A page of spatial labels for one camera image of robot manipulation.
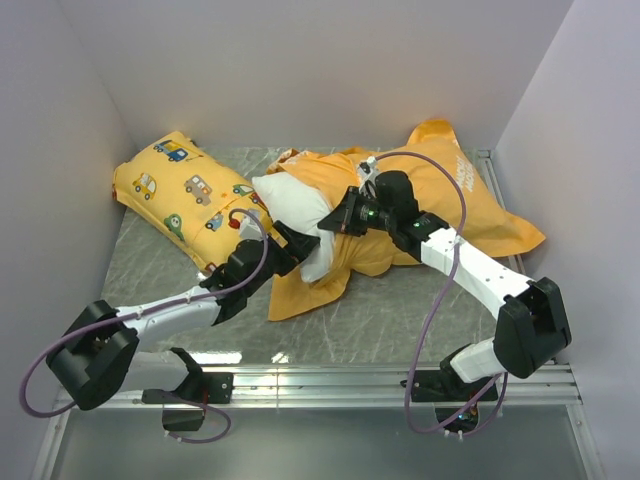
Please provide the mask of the white pillow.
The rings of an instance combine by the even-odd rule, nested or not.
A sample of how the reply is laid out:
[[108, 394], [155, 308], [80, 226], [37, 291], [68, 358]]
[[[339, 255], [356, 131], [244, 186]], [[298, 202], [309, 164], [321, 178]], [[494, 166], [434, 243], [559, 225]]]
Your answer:
[[301, 263], [302, 280], [313, 283], [325, 277], [334, 257], [335, 235], [318, 228], [331, 213], [321, 192], [286, 172], [253, 177], [251, 184], [273, 220], [320, 239], [319, 246]]

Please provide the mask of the orange Mickey Mouse pillowcase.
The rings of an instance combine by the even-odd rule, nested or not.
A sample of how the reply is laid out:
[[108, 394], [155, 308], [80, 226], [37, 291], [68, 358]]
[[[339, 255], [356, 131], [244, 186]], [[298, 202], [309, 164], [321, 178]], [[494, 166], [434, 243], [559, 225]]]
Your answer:
[[[361, 147], [334, 154], [290, 150], [266, 173], [291, 175], [318, 190], [335, 208], [347, 189], [357, 185], [356, 168], [371, 154]], [[389, 151], [378, 169], [383, 175], [404, 172], [407, 176], [404, 181], [375, 183], [376, 192], [383, 197], [382, 211], [390, 214], [392, 226], [399, 230], [408, 229], [421, 213], [429, 212], [453, 227], [461, 226], [466, 241], [494, 258], [530, 252], [545, 240], [536, 226], [499, 205], [444, 119], [419, 124], [404, 146]], [[336, 301], [354, 272], [374, 277], [392, 266], [416, 262], [382, 228], [360, 237], [336, 233], [331, 245], [332, 262], [322, 279], [308, 283], [299, 269], [274, 278], [269, 320], [288, 320]]]

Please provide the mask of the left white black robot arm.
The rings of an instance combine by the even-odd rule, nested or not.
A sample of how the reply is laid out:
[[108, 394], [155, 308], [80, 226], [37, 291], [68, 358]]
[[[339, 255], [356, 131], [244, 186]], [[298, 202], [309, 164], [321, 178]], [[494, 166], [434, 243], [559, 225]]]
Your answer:
[[287, 275], [319, 248], [317, 235], [282, 222], [274, 229], [278, 238], [241, 241], [213, 274], [181, 295], [119, 309], [104, 300], [88, 305], [46, 357], [74, 404], [93, 410], [129, 390], [150, 390], [156, 402], [206, 401], [206, 375], [185, 350], [150, 354], [145, 348], [235, 317], [267, 280]]

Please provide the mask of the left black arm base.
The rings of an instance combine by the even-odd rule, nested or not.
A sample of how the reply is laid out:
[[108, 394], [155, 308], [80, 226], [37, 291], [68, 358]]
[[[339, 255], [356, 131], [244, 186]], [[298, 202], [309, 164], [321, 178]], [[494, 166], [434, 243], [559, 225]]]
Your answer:
[[145, 389], [141, 400], [144, 404], [229, 404], [234, 387], [231, 372], [208, 372], [184, 349], [173, 347], [167, 351], [170, 360], [186, 369], [186, 374], [173, 389]]

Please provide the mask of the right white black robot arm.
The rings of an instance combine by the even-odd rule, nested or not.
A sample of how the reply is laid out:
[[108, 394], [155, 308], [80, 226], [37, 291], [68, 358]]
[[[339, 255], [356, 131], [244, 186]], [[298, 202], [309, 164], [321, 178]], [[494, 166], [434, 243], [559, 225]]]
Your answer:
[[509, 373], [526, 379], [572, 341], [559, 286], [533, 280], [489, 257], [434, 213], [419, 208], [408, 176], [382, 173], [370, 182], [373, 196], [351, 187], [318, 226], [362, 236], [385, 231], [394, 245], [419, 263], [445, 275], [478, 300], [495, 318], [492, 338], [470, 344], [445, 360], [440, 385], [460, 400], [476, 381]]

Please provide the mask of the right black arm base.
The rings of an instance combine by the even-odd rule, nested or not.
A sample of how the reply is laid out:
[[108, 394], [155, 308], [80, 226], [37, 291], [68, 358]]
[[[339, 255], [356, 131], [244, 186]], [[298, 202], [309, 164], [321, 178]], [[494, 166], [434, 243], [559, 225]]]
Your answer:
[[415, 403], [466, 403], [491, 380], [484, 377], [473, 383], [452, 380], [443, 371], [417, 370], [411, 387], [411, 400]]

